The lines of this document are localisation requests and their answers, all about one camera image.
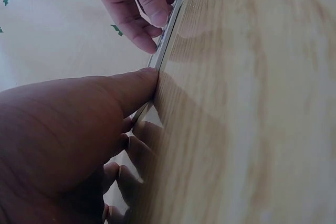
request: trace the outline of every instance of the fingernail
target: fingernail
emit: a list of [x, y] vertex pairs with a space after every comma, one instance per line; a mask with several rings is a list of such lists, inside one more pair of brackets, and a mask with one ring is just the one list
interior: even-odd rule
[[140, 69], [140, 71], [149, 72], [149, 73], [157, 73], [157, 70], [155, 68], [143, 68], [143, 69]]
[[164, 27], [168, 21], [168, 13], [165, 10], [160, 10], [151, 16], [151, 22], [156, 27]]

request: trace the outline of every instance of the skin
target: skin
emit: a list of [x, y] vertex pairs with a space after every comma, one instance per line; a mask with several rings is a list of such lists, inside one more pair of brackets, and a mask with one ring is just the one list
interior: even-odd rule
[[42, 82], [0, 93], [0, 223], [123, 223], [102, 195], [116, 180], [126, 202], [140, 187], [145, 142], [128, 138], [130, 114], [152, 98], [151, 68], [111, 77]]
[[[102, 0], [117, 27], [137, 47], [153, 54], [156, 44], [153, 38], [162, 33], [174, 0]], [[137, 6], [148, 16], [147, 22]]]

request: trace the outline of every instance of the light wood grain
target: light wood grain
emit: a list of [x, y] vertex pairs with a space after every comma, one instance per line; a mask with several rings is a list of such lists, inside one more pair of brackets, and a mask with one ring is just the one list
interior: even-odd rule
[[336, 223], [336, 0], [184, 0], [154, 106], [134, 223]]

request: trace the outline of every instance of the wooden board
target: wooden board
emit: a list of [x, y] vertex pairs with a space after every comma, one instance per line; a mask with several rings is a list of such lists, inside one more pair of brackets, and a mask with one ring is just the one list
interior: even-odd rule
[[153, 103], [132, 223], [336, 223], [336, 0], [184, 0]]

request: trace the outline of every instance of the metal edge strip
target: metal edge strip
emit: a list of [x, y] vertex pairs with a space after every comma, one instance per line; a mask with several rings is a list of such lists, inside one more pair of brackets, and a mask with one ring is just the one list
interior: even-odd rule
[[[174, 5], [174, 9], [171, 13], [171, 17], [169, 19], [169, 22], [166, 26], [166, 29], [162, 35], [162, 39], [160, 39], [161, 43], [159, 43], [158, 46], [158, 50], [155, 54], [153, 54], [148, 62], [148, 67], [153, 67], [155, 68], [157, 71], [159, 71], [160, 67], [161, 67], [161, 63], [163, 61], [163, 57], [164, 54], [166, 52], [169, 40], [170, 40], [170, 36], [172, 34], [176, 19], [177, 19], [177, 15], [180, 11], [182, 5], [182, 0], [176, 0], [175, 1], [175, 5]], [[144, 104], [143, 106], [141, 106], [141, 108], [139, 108], [136, 113], [134, 114], [134, 116], [132, 117], [132, 123], [136, 123], [136, 121], [138, 120], [139, 116], [141, 115], [141, 113], [144, 111], [144, 109], [146, 108], [148, 103]]]

